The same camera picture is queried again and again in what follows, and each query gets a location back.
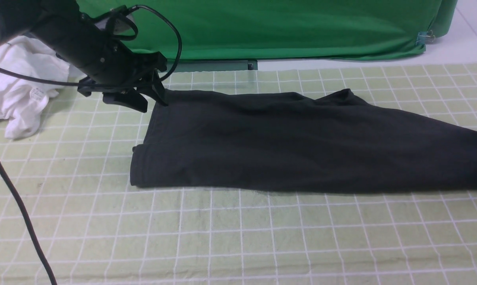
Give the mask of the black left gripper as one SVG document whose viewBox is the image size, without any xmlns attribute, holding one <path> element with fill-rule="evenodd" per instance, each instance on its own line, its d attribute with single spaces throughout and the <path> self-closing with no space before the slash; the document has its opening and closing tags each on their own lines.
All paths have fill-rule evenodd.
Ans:
<svg viewBox="0 0 477 285">
<path fill-rule="evenodd" d="M 142 94 L 168 106 L 165 87 L 157 73 L 166 68 L 167 59 L 160 52 L 112 53 L 82 69 L 87 77 L 79 82 L 77 91 L 84 96 L 103 92 L 105 104 L 145 113 L 148 101 Z"/>
</svg>

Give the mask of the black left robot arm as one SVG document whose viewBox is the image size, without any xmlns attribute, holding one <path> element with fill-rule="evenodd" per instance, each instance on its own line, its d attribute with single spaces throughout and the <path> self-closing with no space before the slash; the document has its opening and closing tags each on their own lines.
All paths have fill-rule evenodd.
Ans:
<svg viewBox="0 0 477 285">
<path fill-rule="evenodd" d="M 80 11 L 75 0 L 0 0 L 0 46 L 23 34 L 30 34 L 75 66 L 85 78 L 78 83 L 42 80 L 0 68 L 0 73 L 36 83 L 76 87 L 85 97 L 102 93 L 103 102 L 146 112 L 150 97 L 161 105 L 165 98 L 167 59 L 160 53 L 139 54 L 123 42 L 138 35 L 128 18 L 145 9 L 163 15 L 145 5 L 120 6 L 98 18 Z"/>
</svg>

